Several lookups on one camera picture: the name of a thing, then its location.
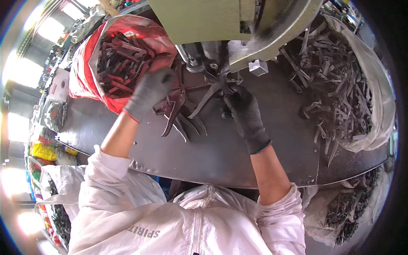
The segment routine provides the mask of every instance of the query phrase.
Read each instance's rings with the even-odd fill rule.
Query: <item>metal block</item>
[[[262,60],[255,60],[248,63],[249,71],[256,76],[261,76],[263,74],[268,73],[268,64]]]

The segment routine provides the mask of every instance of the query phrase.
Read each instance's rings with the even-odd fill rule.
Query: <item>red bag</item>
[[[116,16],[103,23],[86,39],[72,59],[69,74],[69,96],[71,98],[92,98],[106,104],[109,110],[119,114],[129,98],[113,99],[105,92],[97,79],[97,65],[100,50],[100,41],[106,35],[122,32],[126,36],[135,35],[143,39],[145,44],[156,54],[169,53],[166,58],[152,59],[150,72],[164,67],[171,67],[177,49],[162,27],[148,18],[123,15]]]

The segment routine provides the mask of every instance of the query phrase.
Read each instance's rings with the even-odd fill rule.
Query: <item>metal bolt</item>
[[[197,59],[195,59],[195,58],[190,59],[190,64],[191,64],[193,67],[196,67],[196,66],[198,65]]]

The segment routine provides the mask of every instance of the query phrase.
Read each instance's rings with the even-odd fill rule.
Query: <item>metal workbench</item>
[[[314,144],[315,127],[298,116],[303,104],[292,84],[275,63],[269,63],[269,74],[256,77],[241,71],[242,85],[256,95],[262,120],[272,139],[289,179],[298,186],[328,184],[348,179],[375,168],[388,158],[384,146],[374,151],[352,153],[339,148],[330,168],[329,155],[324,155]],[[204,84],[203,75],[184,72],[187,86]],[[198,103],[206,88],[188,92],[189,99]],[[208,136],[186,128],[191,142],[173,128],[167,137],[160,137],[166,126],[164,116],[149,113],[139,126],[130,157],[138,170],[152,175],[235,188],[256,188],[250,157],[242,138],[235,130],[233,120],[224,120],[220,114],[221,99],[213,98],[203,109],[201,118]],[[59,140],[87,154],[94,153],[93,145],[101,144],[117,115],[99,101],[71,99],[67,118]]]

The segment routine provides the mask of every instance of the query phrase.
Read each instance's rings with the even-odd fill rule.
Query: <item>black work glove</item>
[[[231,113],[223,112],[223,118],[231,114],[238,133],[245,141],[250,154],[257,154],[271,144],[262,124],[256,97],[242,86],[231,86],[232,95],[224,95],[224,102]]]
[[[175,73],[170,68],[145,74],[123,111],[140,123],[144,115],[167,96],[174,78]]]

